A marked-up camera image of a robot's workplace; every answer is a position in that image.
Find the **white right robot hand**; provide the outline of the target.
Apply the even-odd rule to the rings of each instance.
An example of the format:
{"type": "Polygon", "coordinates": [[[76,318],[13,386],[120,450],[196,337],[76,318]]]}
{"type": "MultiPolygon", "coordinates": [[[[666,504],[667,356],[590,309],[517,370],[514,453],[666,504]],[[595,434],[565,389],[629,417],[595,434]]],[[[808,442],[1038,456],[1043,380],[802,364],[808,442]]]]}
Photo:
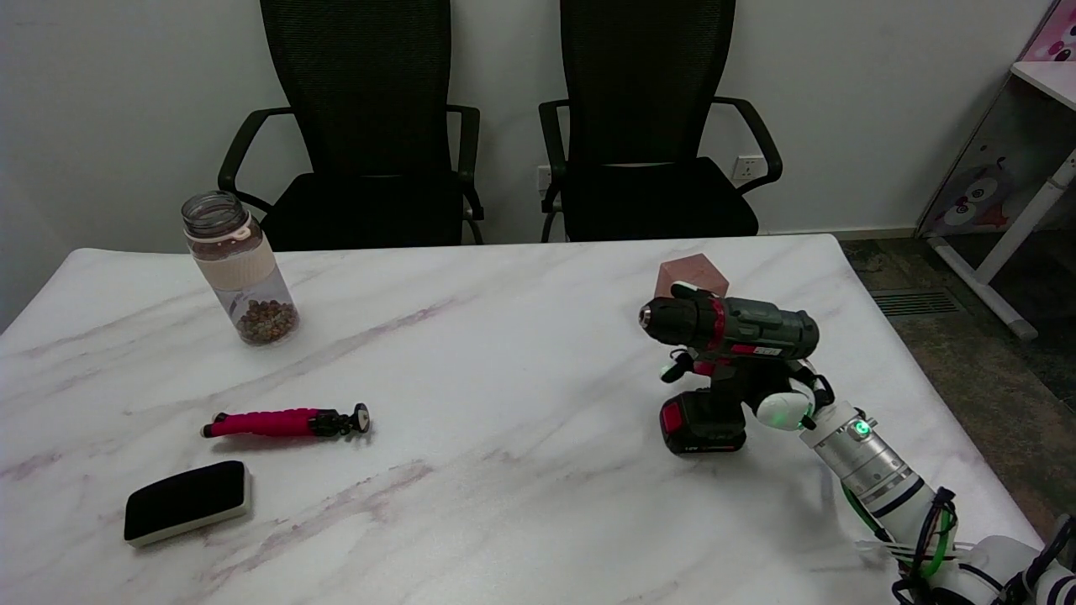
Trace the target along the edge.
{"type": "Polygon", "coordinates": [[[707,376],[711,409],[747,405],[771,430],[803,430],[812,425],[815,411],[834,400],[827,380],[810,364],[820,326],[803,310],[723,297],[677,281],[668,297],[641,308],[639,325],[677,349],[662,381],[707,376]]]}

